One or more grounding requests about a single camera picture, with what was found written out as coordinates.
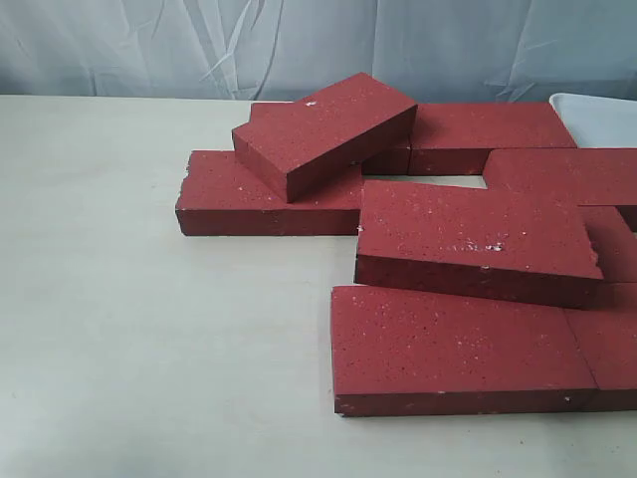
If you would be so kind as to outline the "white wrinkled backdrop cloth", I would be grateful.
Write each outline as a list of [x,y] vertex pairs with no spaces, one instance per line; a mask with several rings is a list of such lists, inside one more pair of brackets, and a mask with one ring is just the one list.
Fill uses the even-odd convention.
[[5,1],[5,94],[292,101],[365,72],[419,102],[634,99],[632,1]]

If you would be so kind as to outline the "chipped red brick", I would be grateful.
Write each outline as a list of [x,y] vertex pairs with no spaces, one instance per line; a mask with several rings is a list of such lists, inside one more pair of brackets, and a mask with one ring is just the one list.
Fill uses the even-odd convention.
[[278,197],[232,151],[194,150],[175,204],[185,236],[349,236],[357,233],[360,166],[294,203]]

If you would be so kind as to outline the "white plastic tray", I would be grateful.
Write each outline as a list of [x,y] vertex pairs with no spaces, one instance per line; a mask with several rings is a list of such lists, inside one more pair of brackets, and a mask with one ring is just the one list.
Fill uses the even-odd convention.
[[637,103],[630,100],[557,93],[553,107],[579,147],[635,148]]

